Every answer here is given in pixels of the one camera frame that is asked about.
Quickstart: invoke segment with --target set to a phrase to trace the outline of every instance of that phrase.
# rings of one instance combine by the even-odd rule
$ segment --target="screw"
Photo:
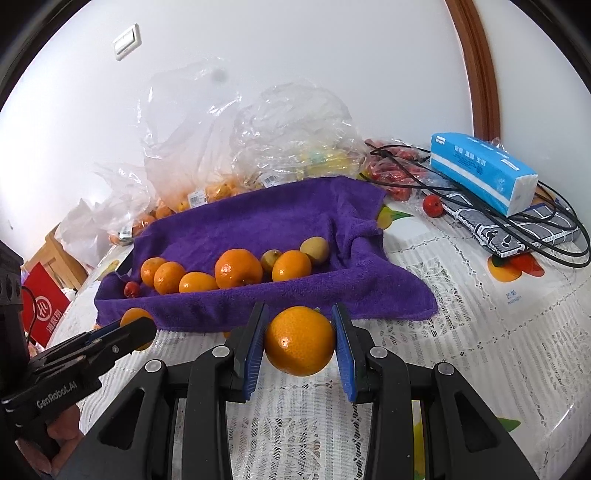
[[[157,372],[162,367],[162,362],[160,360],[150,360],[146,365],[145,369],[147,372],[153,374]]]
[[[230,349],[226,345],[218,345],[212,350],[212,354],[215,358],[223,358],[230,355]]]
[[[386,358],[388,351],[383,346],[373,346],[369,354],[374,358]]]
[[[437,366],[437,370],[439,370],[439,373],[442,375],[453,375],[453,373],[456,371],[456,369],[453,368],[453,365],[448,364],[447,362],[440,363]]]

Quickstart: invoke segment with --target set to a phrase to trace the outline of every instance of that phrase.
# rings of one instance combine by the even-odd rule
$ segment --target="light switch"
[[[113,41],[115,58],[121,60],[142,44],[139,36],[139,25],[134,24]]]

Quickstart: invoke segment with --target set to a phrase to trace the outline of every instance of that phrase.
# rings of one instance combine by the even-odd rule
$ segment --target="purple towel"
[[[320,307],[330,317],[330,308],[341,301],[353,318],[427,319],[437,311],[433,294],[384,254],[376,224],[384,193],[346,177],[310,179],[159,220],[135,241],[131,274],[111,273],[102,281],[95,298],[98,323],[107,325],[127,309],[141,307],[160,329],[224,332],[245,324],[258,300],[269,304],[272,315],[305,305]],[[213,274],[216,260],[230,248],[246,248],[259,258],[274,248],[299,249],[311,236],[328,240],[330,258],[309,277],[163,296],[142,286],[141,298],[123,295],[127,281],[141,282],[139,270],[150,257]]]

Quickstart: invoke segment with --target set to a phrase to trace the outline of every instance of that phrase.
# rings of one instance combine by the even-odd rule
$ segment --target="blue gripper pad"
[[[261,369],[262,353],[264,349],[265,333],[271,318],[269,316],[269,307],[263,305],[261,315],[256,324],[255,333],[252,337],[250,348],[246,356],[244,368],[244,384],[242,392],[245,400],[250,400],[252,392],[255,391],[258,373]]]
[[[357,398],[357,385],[355,378],[355,363],[353,353],[349,346],[349,340],[345,333],[345,326],[336,305],[332,307],[332,317],[336,329],[336,359],[339,364],[340,382],[350,402]]]
[[[105,336],[107,333],[111,333],[113,330],[116,330],[117,328],[119,328],[119,322],[120,322],[120,320],[117,322],[112,322],[108,325],[105,325],[103,328],[99,328],[99,329],[95,330],[94,332],[92,332],[89,335],[88,340],[86,341],[86,344],[90,345],[97,338],[101,338],[102,336]]]

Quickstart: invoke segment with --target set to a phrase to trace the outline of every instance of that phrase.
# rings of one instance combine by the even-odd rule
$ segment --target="lace tablecloth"
[[[400,203],[389,207],[403,210]],[[409,208],[404,211],[416,213]],[[591,270],[536,257],[543,276],[509,269],[496,273],[501,282],[491,274],[489,255],[449,217],[391,217],[384,232],[388,258],[429,285],[440,311],[423,322],[368,319],[357,325],[407,362],[457,366],[498,417],[521,422],[511,435],[538,476],[559,479],[591,434]],[[128,251],[114,248],[107,255],[70,305],[52,344],[93,326],[95,278]],[[187,362],[223,342],[221,333],[158,332],[152,347],[121,359],[102,377],[103,388],[81,402],[82,430],[90,429],[148,360]],[[335,358],[306,378],[285,375],[264,358],[251,401],[228,404],[234,478],[362,478],[370,421],[370,406],[347,402]],[[179,454],[175,449],[177,472]]]

